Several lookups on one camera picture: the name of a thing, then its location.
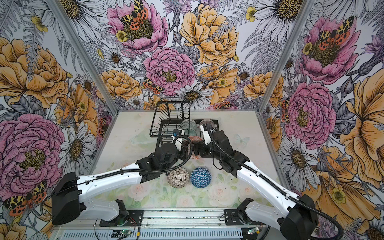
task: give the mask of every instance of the butterfly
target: butterfly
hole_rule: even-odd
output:
[[[28,208],[34,207],[34,204],[39,204],[47,195],[47,182],[42,181],[39,183],[32,192],[27,193],[26,196],[13,196],[4,201],[4,206],[10,209],[9,215],[17,217]]]
[[[143,86],[145,88],[148,88],[151,92],[153,93],[161,93],[162,91],[164,91],[164,88],[163,87],[160,87],[160,86],[156,86],[149,78],[145,78],[144,82],[143,82]]]
[[[319,33],[319,49],[324,51],[328,47],[333,47],[336,45],[341,45],[345,42],[346,39],[350,36],[349,30],[352,27],[354,16],[350,16],[347,20],[345,20],[338,29],[329,31],[321,31]]]
[[[120,21],[132,30],[137,30],[143,20],[148,19],[148,9],[144,7],[142,0],[135,0],[133,3],[133,11],[130,15],[125,15],[120,18]]]
[[[289,116],[288,116],[288,107],[289,107],[289,100],[284,100],[281,102],[282,106],[282,112],[281,112],[281,120],[285,123],[289,123]]]
[[[247,146],[249,139],[249,137],[241,138],[239,134],[235,134],[235,143],[242,147]]]

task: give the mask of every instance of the floral wallpaper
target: floral wallpaper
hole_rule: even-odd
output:
[[[383,7],[317,1],[262,112],[291,189],[348,240],[384,239]],[[319,237],[337,234],[319,221]]]
[[[0,239],[47,240],[43,199],[88,174],[112,116],[44,1],[0,6]]]
[[[195,109],[256,109],[302,2],[61,0],[123,110],[169,97]]]

